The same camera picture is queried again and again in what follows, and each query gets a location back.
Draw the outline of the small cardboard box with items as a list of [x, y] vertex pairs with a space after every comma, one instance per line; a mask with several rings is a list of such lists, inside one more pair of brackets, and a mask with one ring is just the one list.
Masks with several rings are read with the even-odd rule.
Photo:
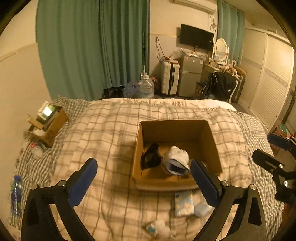
[[62, 106], [45, 101], [36, 116], [27, 114], [26, 120], [31, 125], [29, 128], [30, 137], [51, 148], [55, 137], [63, 125], [69, 121], [69, 117]]

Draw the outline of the plaid bed blanket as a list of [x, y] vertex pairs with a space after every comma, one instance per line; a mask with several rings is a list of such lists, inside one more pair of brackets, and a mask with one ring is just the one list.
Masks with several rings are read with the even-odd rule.
[[22, 207], [32, 193], [67, 180], [97, 161], [95, 177], [74, 211], [94, 240], [154, 240], [147, 231], [163, 222], [163, 240], [193, 240], [216, 213], [198, 218], [186, 199], [201, 202], [202, 178], [190, 166], [205, 165], [230, 186], [259, 193], [264, 240], [280, 228], [283, 204], [275, 199], [271, 173], [255, 164], [255, 150], [272, 154], [255, 116], [227, 108], [200, 108], [185, 101], [59, 97], [69, 120], [53, 146], [38, 158], [26, 147], [16, 162]]

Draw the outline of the grey mini fridge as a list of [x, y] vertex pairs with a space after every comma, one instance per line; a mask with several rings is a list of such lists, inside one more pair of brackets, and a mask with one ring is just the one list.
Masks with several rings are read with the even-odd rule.
[[197, 82], [200, 82], [203, 60], [198, 57], [184, 55], [181, 57], [178, 96], [193, 97]]

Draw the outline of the brown packing tape roll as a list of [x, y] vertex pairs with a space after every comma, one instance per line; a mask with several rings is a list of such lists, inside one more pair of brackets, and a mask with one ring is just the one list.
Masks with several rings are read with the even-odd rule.
[[152, 143], [146, 152], [141, 156], [140, 166], [142, 170], [154, 168], [161, 163], [161, 155], [159, 153], [159, 145]]

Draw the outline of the white air conditioner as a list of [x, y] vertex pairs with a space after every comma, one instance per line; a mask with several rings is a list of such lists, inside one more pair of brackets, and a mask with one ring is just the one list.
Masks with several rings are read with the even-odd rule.
[[209, 0], [173, 0], [173, 3], [199, 9], [210, 14], [217, 11], [217, 1]]

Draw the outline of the white earbuds case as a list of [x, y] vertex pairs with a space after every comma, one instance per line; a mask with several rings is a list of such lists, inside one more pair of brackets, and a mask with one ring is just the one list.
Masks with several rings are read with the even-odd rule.
[[199, 218], [210, 214], [213, 210], [214, 207], [210, 206], [205, 200], [194, 205], [194, 214]]

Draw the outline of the green curtain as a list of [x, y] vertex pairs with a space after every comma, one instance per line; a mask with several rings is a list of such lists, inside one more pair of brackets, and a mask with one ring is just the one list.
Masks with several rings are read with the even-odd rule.
[[224, 39], [228, 48], [230, 62], [241, 64], [245, 33], [245, 13], [229, 5], [226, 1], [217, 1], [218, 31], [217, 39]]
[[149, 1], [39, 1], [36, 38], [52, 99], [98, 100], [149, 71]]

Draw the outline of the black jacket on chair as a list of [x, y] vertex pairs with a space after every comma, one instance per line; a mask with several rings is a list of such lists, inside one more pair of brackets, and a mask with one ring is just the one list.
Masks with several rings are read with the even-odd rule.
[[201, 91], [200, 99], [214, 99], [231, 103], [237, 84], [237, 79], [229, 73], [211, 73]]

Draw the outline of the white sock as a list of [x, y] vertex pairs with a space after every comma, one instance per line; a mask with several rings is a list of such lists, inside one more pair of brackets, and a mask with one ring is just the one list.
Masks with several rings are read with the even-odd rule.
[[161, 159], [163, 170], [170, 175], [176, 176], [187, 176], [190, 173], [189, 163], [188, 153], [177, 146], [172, 146], [167, 150]]

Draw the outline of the clear plastic bottle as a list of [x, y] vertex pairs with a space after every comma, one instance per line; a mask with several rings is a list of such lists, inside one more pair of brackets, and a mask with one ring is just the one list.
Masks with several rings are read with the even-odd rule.
[[40, 144], [32, 142], [32, 143], [29, 144], [29, 148], [30, 148], [30, 151], [32, 153], [32, 156], [35, 159], [41, 159], [43, 157], [44, 149]]

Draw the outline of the green curtain at right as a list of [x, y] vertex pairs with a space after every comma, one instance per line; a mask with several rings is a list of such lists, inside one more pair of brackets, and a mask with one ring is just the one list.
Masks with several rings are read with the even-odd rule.
[[218, 31], [217, 39], [224, 39], [228, 48], [230, 62], [241, 64], [245, 33], [245, 13], [229, 5], [226, 1], [217, 1]]

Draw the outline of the crumpled white tissue packet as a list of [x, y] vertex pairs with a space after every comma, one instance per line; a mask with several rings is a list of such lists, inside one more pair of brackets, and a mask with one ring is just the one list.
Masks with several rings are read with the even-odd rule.
[[176, 235], [176, 232], [171, 230], [161, 219], [149, 223], [145, 229], [150, 235], [157, 238], [174, 238]]

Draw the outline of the large open cardboard box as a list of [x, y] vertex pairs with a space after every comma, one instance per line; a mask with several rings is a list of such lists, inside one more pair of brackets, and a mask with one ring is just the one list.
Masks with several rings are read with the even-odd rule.
[[198, 186], [192, 160], [214, 174], [222, 172], [210, 124], [206, 120], [141, 121], [133, 154], [132, 182], [145, 191], [182, 191]]

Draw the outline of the black bag on floor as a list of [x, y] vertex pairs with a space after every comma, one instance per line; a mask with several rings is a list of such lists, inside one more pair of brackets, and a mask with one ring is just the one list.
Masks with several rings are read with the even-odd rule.
[[111, 87], [108, 89], [103, 90], [103, 99], [109, 99], [109, 98], [121, 98], [124, 96], [123, 90], [124, 86], [119, 87]]

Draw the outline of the blue water bottle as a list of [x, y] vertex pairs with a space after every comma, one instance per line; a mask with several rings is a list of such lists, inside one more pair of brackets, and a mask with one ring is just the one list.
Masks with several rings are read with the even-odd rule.
[[22, 215], [22, 180], [18, 175], [14, 176], [11, 184], [11, 212], [16, 216]]

